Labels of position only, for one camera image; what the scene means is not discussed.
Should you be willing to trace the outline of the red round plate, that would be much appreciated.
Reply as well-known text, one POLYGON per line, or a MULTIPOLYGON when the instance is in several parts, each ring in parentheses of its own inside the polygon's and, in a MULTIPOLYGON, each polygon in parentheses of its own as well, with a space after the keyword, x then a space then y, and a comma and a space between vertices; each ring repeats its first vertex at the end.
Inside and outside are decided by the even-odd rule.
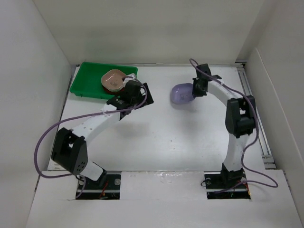
POLYGON ((108 88, 104 87, 103 86, 103 90, 106 94, 110 94, 110 95, 116 95, 118 94, 119 92, 123 91, 124 90, 124 87, 121 87, 119 89, 114 89, 114 90, 109 90, 108 88))

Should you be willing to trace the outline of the purple square bowl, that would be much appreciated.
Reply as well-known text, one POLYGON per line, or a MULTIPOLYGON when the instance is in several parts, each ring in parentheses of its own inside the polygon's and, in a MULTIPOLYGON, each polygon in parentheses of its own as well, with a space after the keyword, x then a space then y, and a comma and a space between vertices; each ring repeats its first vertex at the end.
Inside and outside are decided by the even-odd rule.
POLYGON ((192 83, 183 83, 175 85, 171 89, 171 102, 176 105, 183 105, 192 102, 195 99, 192 94, 192 89, 192 83))

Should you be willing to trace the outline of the pink square bowl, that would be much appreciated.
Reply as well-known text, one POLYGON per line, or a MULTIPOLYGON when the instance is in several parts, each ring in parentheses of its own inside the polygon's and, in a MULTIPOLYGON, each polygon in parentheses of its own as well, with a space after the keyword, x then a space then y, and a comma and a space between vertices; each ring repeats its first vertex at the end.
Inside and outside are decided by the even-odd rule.
POLYGON ((118 69, 112 69, 104 74, 100 81, 102 86, 110 92, 118 92, 123 88, 127 75, 118 69))

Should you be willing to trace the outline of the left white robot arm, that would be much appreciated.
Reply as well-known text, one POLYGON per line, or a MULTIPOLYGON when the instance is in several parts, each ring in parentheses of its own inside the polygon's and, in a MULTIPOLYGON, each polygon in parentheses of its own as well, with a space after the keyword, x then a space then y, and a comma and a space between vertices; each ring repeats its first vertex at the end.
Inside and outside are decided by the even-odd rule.
POLYGON ((93 187, 103 187, 107 171, 89 159, 89 143, 102 131, 129 115, 132 110, 153 102, 147 83, 128 81, 119 95, 106 101, 101 114, 93 115, 72 129, 58 130, 51 159, 71 174, 85 177, 93 187))

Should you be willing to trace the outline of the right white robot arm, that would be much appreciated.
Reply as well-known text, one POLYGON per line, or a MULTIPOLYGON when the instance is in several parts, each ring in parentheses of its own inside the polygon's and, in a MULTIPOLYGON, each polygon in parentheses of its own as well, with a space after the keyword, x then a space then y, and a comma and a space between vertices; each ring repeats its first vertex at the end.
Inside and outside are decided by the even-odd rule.
POLYGON ((208 64, 195 66, 197 76, 193 78, 192 95, 203 97, 214 95, 226 106, 225 127, 229 141, 227 155, 222 163, 216 189, 228 189, 236 185, 244 177, 241 156, 249 136, 256 128, 254 111, 250 105, 255 105, 253 96, 244 97, 224 87, 222 78, 212 75, 208 64))

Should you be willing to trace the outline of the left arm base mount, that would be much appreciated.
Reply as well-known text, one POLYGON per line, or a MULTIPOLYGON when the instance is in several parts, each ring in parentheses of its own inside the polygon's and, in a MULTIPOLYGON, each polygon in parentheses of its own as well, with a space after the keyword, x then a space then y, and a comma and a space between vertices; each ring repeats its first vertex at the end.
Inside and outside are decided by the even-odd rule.
POLYGON ((121 174, 121 171, 108 172, 101 186, 89 178, 84 183, 82 177, 77 177, 76 200, 119 200, 121 174))

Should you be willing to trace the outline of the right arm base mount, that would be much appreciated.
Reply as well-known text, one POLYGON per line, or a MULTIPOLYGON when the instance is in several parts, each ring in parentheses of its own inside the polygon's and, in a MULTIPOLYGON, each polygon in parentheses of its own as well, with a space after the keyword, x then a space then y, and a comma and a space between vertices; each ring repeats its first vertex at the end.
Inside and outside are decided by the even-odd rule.
POLYGON ((242 178, 224 182, 219 171, 205 172, 201 186, 205 188, 208 200, 250 200, 251 196, 248 186, 242 183, 242 181, 245 181, 245 175, 242 178))

